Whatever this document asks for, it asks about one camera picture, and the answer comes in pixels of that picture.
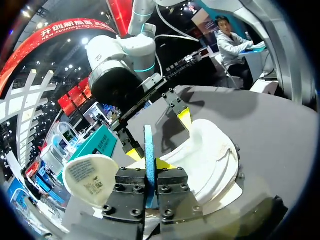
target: white chair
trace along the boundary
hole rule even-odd
[[[214,58],[215,58],[215,60],[217,61],[217,63],[223,68],[225,75],[226,75],[229,79],[232,80],[232,82],[233,82],[234,85],[235,85],[235,89],[239,89],[239,87],[238,87],[237,84],[236,84],[236,81],[235,81],[234,77],[231,76],[231,74],[228,72],[228,70],[227,70],[226,67],[224,66],[224,64],[223,64],[223,59],[222,59],[221,54],[219,53],[219,54],[216,55]],[[226,80],[226,86],[227,86],[227,88],[229,88],[229,81],[228,81],[228,79]]]

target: black table surface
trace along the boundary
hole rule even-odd
[[[175,91],[188,104],[193,120],[212,121],[240,147],[245,179],[239,185],[243,194],[228,206],[230,211],[241,211],[265,197],[280,196],[289,213],[301,197],[315,161],[317,113],[263,93],[203,86],[178,86]],[[164,99],[129,121],[128,129],[142,147],[144,125],[152,127],[156,157],[170,153],[189,137]],[[119,167],[135,162],[124,154],[120,141],[112,158]],[[81,206],[71,208],[89,211]],[[68,209],[63,220],[67,228],[77,222],[76,216],[70,216],[73,210]]]

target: gray jacket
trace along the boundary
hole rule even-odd
[[[233,40],[222,31],[219,31],[217,36],[218,48],[226,69],[235,64],[243,64],[244,62],[239,54],[254,45],[252,41],[243,39],[233,32],[231,34]]]

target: man in gray jacket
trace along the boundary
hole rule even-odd
[[[252,47],[254,43],[232,32],[229,19],[225,16],[217,16],[215,24],[220,29],[217,35],[217,45],[225,68],[231,76],[242,78],[244,89],[250,90],[253,84],[252,74],[247,61],[239,57],[239,54]]]

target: water bottle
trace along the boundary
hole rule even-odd
[[[252,41],[252,39],[247,31],[245,32],[245,36],[246,36],[246,39],[248,39],[249,41]]]

